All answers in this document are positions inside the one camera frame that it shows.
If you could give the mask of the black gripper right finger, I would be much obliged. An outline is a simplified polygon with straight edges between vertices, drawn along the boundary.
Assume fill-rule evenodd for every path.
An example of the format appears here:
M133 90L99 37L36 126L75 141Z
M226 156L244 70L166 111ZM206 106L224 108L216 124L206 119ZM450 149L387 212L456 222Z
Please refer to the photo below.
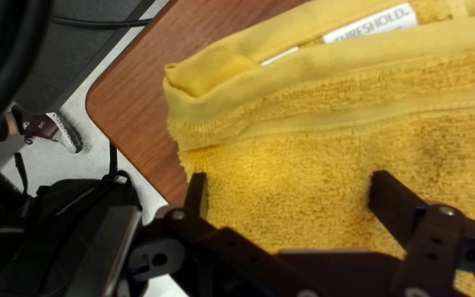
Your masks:
M386 232L409 251L428 205L386 171L371 176L367 209Z

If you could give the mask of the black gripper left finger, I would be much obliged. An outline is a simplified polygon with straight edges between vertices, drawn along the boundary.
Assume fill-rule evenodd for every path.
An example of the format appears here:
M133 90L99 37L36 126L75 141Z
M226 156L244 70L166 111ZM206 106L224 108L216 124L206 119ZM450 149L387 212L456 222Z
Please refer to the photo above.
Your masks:
M204 220L207 199L207 177L204 174L193 174L183 210L186 214L186 222L199 230L207 230L209 223Z

